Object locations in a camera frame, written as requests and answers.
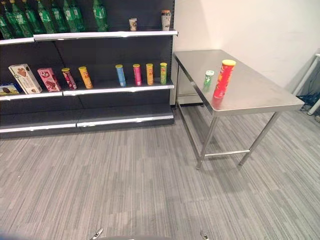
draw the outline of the dark shelving unit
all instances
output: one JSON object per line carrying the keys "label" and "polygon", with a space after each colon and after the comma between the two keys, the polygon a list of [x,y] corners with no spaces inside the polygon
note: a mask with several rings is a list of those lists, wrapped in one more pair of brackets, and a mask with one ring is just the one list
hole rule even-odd
{"label": "dark shelving unit", "polygon": [[[35,2],[30,1],[36,9]],[[43,0],[48,7],[50,1]],[[57,0],[62,7],[63,0]],[[172,124],[170,107],[174,0],[103,0],[108,32],[97,32],[92,1],[77,0],[87,32],[34,35],[0,40],[0,84],[17,83],[8,67],[28,64],[41,85],[38,94],[0,96],[0,137],[38,136]],[[170,10],[171,28],[162,31],[161,10]],[[129,30],[137,17],[138,31]],[[160,84],[160,63],[167,63],[167,83]],[[154,85],[147,85],[146,64],[153,63]],[[126,87],[118,83],[122,64]],[[140,64],[142,86],[134,82]],[[93,84],[86,89],[78,67],[86,66]],[[47,92],[37,69],[52,68],[62,91]],[[62,68],[70,68],[78,86],[69,90]]]}

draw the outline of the white wall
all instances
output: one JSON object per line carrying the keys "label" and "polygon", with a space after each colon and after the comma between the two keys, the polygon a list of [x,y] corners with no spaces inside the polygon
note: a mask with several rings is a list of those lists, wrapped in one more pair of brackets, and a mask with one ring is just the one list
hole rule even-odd
{"label": "white wall", "polygon": [[320,48],[320,0],[176,0],[174,21],[174,51],[223,49],[289,91]]}

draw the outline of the gray carpet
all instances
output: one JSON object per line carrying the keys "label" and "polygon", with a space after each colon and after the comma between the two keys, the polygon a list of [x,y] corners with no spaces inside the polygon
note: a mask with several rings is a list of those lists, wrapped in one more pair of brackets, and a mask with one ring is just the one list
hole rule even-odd
{"label": "gray carpet", "polygon": [[[186,110],[203,142],[205,109]],[[1,231],[35,240],[85,240],[101,227],[102,237],[320,239],[318,123],[283,113],[244,166],[240,154],[197,171],[175,115],[174,125],[1,140]],[[248,148],[269,117],[223,118],[211,150]]]}

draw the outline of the snack box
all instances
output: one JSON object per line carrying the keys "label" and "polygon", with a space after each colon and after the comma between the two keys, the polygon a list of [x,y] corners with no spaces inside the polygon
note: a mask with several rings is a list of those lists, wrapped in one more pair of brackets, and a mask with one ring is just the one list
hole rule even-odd
{"label": "snack box", "polygon": [[37,71],[49,92],[61,91],[61,87],[51,67],[40,68]]}
{"label": "snack box", "polygon": [[9,70],[25,94],[38,94],[42,92],[42,88],[37,82],[28,64],[11,65],[9,66]]}
{"label": "snack box", "polygon": [[0,85],[0,95],[19,94],[21,91],[20,87],[14,83]]}

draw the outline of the white shelf edge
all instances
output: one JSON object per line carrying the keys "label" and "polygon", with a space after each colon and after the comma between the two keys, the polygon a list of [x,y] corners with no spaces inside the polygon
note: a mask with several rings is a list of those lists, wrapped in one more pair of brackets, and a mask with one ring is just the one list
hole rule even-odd
{"label": "white shelf edge", "polygon": [[26,132],[26,131],[37,131],[37,130],[49,130],[49,129],[65,129],[65,128],[75,128],[75,123],[69,124],[58,124],[58,125],[46,125],[46,126],[27,126],[27,127],[14,127],[14,128],[4,128],[0,129],[0,134],[5,133],[15,133],[15,132]]}
{"label": "white shelf edge", "polygon": [[106,32],[67,32],[34,35],[36,42],[71,40],[71,39],[99,39],[99,38],[128,38],[150,36],[177,36],[177,30],[169,31],[106,31]]}
{"label": "white shelf edge", "polygon": [[142,91],[174,89],[174,85],[155,85],[155,86],[132,86],[119,88],[87,89],[87,90],[68,90],[63,91],[64,96],[76,96],[86,94],[106,94],[106,93],[135,93]]}
{"label": "white shelf edge", "polygon": [[34,94],[5,95],[5,96],[0,96],[0,101],[11,101],[11,100],[18,100],[18,99],[37,99],[37,98],[48,98],[48,97],[62,97],[62,91],[34,93]]}
{"label": "white shelf edge", "polygon": [[117,120],[107,120],[107,121],[89,121],[89,122],[80,122],[77,123],[77,128],[85,128],[85,127],[94,127],[100,125],[110,125],[110,124],[129,124],[129,123],[141,123],[148,121],[156,121],[156,120],[167,120],[173,119],[172,115],[165,116],[150,116],[150,117],[136,117],[136,118],[127,118],[127,119],[117,119]]}
{"label": "white shelf edge", "polygon": [[0,46],[14,45],[14,44],[28,44],[28,43],[34,43],[34,42],[35,42],[34,37],[7,39],[7,40],[0,40]]}

